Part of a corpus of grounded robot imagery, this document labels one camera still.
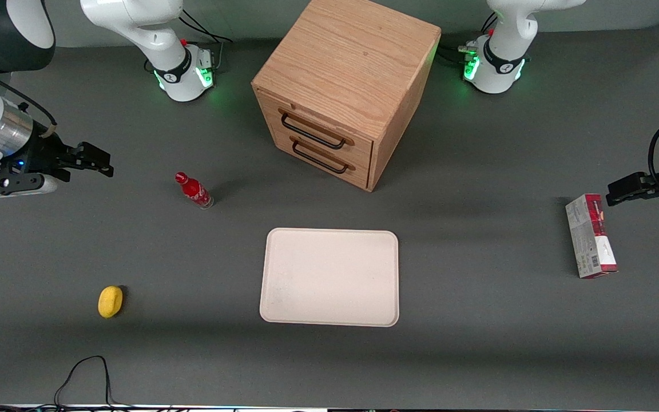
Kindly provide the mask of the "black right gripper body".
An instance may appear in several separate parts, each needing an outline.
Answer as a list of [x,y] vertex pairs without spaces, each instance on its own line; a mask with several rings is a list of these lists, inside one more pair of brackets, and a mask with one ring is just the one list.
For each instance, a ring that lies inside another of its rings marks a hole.
[[0,185],[40,185],[46,177],[68,182],[66,163],[75,161],[75,149],[58,136],[34,136],[23,149],[0,162]]

